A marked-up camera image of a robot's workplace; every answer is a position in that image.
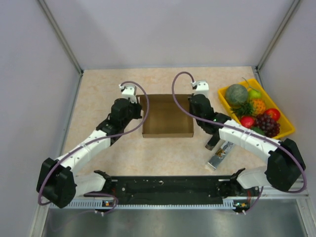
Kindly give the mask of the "brown cardboard box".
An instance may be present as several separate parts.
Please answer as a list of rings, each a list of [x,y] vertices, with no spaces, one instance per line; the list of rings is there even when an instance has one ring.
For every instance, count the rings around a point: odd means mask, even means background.
[[[171,94],[150,94],[149,113],[142,125],[144,138],[191,138],[193,118],[181,111]]]

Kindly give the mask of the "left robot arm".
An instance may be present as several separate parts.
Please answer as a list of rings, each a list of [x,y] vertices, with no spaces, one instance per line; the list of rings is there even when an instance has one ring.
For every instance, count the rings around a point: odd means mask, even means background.
[[[68,153],[47,158],[41,165],[36,191],[38,203],[42,198],[59,208],[66,207],[74,198],[91,192],[108,195],[112,184],[102,171],[79,176],[78,172],[97,154],[109,148],[120,137],[128,134],[125,129],[133,119],[141,119],[142,106],[138,98],[119,98],[114,101],[111,112],[93,132]]]

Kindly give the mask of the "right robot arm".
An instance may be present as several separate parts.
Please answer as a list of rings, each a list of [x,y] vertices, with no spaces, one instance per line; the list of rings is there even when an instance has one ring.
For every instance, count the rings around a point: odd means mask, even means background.
[[[203,94],[189,97],[189,112],[207,134],[212,135],[211,146],[219,140],[238,145],[258,156],[265,166],[242,169],[230,183],[235,195],[243,195],[256,186],[272,186],[287,193],[306,169],[297,144],[291,139],[272,139],[247,129],[229,116],[215,112]]]

